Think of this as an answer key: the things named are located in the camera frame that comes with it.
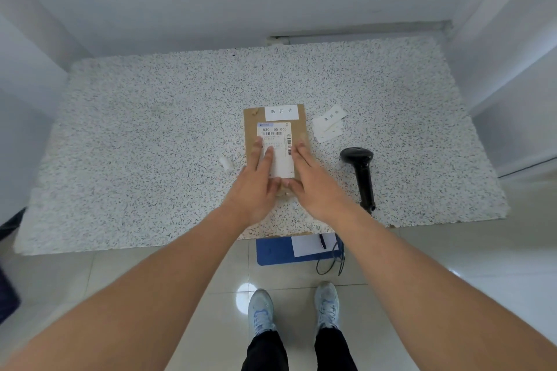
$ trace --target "hand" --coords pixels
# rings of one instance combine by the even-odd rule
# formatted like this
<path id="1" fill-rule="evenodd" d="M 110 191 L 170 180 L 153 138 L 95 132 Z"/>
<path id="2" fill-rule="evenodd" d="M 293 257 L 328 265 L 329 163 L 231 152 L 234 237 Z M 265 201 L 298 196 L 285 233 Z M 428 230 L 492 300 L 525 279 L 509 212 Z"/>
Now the hand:
<path id="1" fill-rule="evenodd" d="M 300 204 L 313 218 L 332 226 L 335 217 L 344 206 L 353 206 L 348 197 L 329 173 L 311 156 L 303 141 L 292 147 L 292 159 L 302 182 L 284 179 Z"/>
<path id="2" fill-rule="evenodd" d="M 259 162 L 261 149 L 263 140 L 258 136 L 247 158 L 247 165 L 241 170 L 221 205 L 231 213 L 237 214 L 245 227 L 259 223 L 267 216 L 275 205 L 275 195 L 281 182 L 280 177 L 269 179 L 273 147 L 267 149 Z"/>

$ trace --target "person's right shoe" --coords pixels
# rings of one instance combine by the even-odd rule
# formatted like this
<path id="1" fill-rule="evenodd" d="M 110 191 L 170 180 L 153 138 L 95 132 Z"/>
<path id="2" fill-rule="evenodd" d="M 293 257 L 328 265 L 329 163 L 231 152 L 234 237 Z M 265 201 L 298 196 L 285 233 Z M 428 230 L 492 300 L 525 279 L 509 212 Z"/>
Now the person's right shoe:
<path id="1" fill-rule="evenodd" d="M 322 282 L 315 291 L 315 309 L 317 310 L 317 331 L 322 328 L 339 328 L 339 295 L 335 285 Z"/>
<path id="2" fill-rule="evenodd" d="M 254 337 L 263 332 L 276 331 L 273 322 L 275 308 L 267 290 L 257 289 L 249 300 L 249 325 L 254 331 Z"/>

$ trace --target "barcode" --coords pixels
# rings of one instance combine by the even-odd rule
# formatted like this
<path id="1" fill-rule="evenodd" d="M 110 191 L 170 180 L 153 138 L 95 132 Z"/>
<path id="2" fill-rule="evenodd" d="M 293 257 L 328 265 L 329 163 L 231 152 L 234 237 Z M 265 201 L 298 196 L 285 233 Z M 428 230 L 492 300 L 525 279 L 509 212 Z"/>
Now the barcode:
<path id="1" fill-rule="evenodd" d="M 286 146 L 288 147 L 288 155 L 292 155 L 292 135 L 286 134 Z"/>

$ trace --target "cardboard box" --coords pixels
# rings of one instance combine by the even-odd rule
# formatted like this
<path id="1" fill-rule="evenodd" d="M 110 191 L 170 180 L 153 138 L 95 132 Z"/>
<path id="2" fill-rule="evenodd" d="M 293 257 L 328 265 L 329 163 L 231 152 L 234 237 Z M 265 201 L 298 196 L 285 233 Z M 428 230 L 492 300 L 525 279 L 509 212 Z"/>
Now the cardboard box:
<path id="1" fill-rule="evenodd" d="M 290 122 L 292 126 L 292 142 L 296 143 L 303 139 L 306 146 L 310 148 L 310 140 L 308 137 L 308 129 L 306 128 L 306 111 L 303 104 L 298 104 L 298 120 L 272 120 L 274 123 Z M 257 124 L 266 123 L 265 107 L 246 108 L 244 110 L 244 133 L 246 135 L 246 158 L 251 152 L 251 148 L 257 137 Z M 294 170 L 295 178 L 300 179 L 298 170 Z M 291 195 L 291 192 L 286 188 L 281 188 L 277 196 Z"/>

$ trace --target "pant leg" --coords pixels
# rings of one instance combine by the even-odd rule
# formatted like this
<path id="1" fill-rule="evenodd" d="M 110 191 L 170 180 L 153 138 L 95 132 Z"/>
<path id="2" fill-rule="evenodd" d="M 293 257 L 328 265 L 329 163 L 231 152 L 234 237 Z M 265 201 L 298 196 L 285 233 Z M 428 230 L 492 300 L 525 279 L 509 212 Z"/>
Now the pant leg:
<path id="1" fill-rule="evenodd" d="M 339 329 L 323 328 L 315 338 L 317 371 L 357 371 L 356 364 Z"/>
<path id="2" fill-rule="evenodd" d="M 278 332 L 267 331 L 254 337 L 242 371 L 288 371 L 288 357 Z"/>

